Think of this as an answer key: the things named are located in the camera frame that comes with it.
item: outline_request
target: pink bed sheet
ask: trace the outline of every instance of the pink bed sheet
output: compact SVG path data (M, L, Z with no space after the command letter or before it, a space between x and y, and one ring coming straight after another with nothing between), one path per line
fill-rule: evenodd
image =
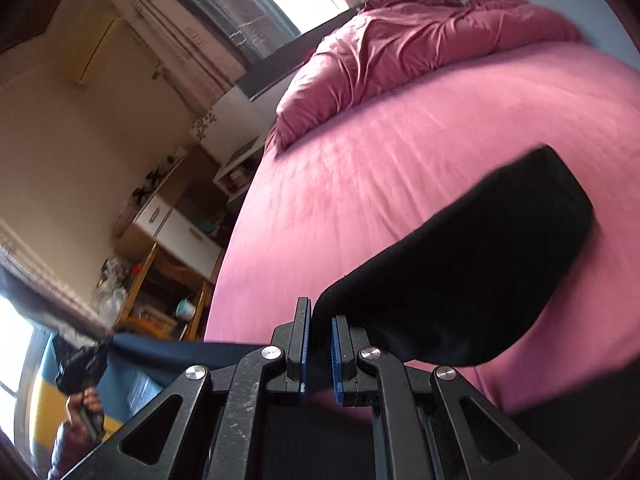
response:
M640 354L640 73L573 43L443 68L333 118L285 153L268 150L206 340L267 343L297 297L315 301L541 142L588 193L597 228L534 327L463 373L514 412L623 367Z

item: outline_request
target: person's arm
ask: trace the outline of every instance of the person's arm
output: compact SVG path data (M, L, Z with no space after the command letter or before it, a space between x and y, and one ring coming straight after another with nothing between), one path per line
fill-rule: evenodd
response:
M51 469L48 480L60 480L78 462L98 445L91 439L89 430L80 417L80 407L93 413L102 413L102 402L95 388L70 396L66 401L66 421L60 424L51 453Z

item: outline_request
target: gray sheer curtain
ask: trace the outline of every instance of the gray sheer curtain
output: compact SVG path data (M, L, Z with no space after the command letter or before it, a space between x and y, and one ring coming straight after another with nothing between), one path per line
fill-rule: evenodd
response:
M248 68L300 35L273 0L178 1L236 47Z

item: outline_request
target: silver bolt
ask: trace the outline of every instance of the silver bolt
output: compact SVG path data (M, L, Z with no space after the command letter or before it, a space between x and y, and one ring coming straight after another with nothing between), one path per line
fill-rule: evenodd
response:
M451 381L456 378L456 371L450 366L441 366L436 370L436 375L443 381Z
M365 346L360 350L360 355L367 361L375 361L380 358L382 352L380 351L380 348L376 348L375 346Z
M282 350L280 350L277 346L265 346L262 349L262 357L268 359L269 361L277 359L282 355Z
M184 374L187 376L187 379L197 381L207 374L207 369L201 365L193 365L187 368Z

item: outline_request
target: drawer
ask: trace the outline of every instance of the drawer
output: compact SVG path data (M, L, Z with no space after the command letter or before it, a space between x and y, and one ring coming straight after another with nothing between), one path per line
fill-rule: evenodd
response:
M220 254L220 247L196 229L181 213L175 209L171 211L156 239L191 269L209 279Z
M158 196L146 203L136 218L136 225L150 236L155 236L171 208Z

